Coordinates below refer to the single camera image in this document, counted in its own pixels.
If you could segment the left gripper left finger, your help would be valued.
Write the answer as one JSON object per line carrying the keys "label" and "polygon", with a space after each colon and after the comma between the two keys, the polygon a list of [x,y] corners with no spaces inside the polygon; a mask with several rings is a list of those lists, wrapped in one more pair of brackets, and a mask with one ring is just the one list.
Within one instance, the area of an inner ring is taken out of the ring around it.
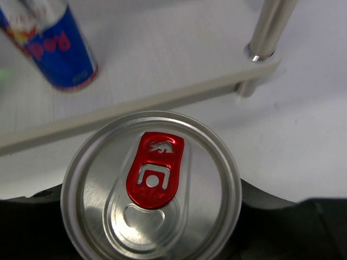
{"label": "left gripper left finger", "polygon": [[81,259],[62,221],[61,188],[1,200],[1,259]]}

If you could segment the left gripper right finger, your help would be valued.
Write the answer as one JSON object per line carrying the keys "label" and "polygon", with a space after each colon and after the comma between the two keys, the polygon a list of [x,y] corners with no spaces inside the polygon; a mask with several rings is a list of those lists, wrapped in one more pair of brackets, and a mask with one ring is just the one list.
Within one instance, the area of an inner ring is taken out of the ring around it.
{"label": "left gripper right finger", "polygon": [[346,199],[294,203],[242,181],[230,259],[346,259]]}

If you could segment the red silver can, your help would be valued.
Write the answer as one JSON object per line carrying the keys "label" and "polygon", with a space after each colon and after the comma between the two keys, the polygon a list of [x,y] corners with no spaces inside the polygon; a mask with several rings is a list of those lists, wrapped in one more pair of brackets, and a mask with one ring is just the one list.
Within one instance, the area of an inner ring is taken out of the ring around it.
{"label": "red silver can", "polygon": [[60,202],[83,259],[221,259],[242,186],[212,130],[182,114],[149,111],[119,118],[85,141]]}

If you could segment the blue silver can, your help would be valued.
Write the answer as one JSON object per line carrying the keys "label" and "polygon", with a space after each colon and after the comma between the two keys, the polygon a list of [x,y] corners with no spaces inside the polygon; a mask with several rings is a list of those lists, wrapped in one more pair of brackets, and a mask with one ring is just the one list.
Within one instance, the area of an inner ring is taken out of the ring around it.
{"label": "blue silver can", "polygon": [[1,30],[58,89],[82,88],[98,72],[67,1],[1,1]]}

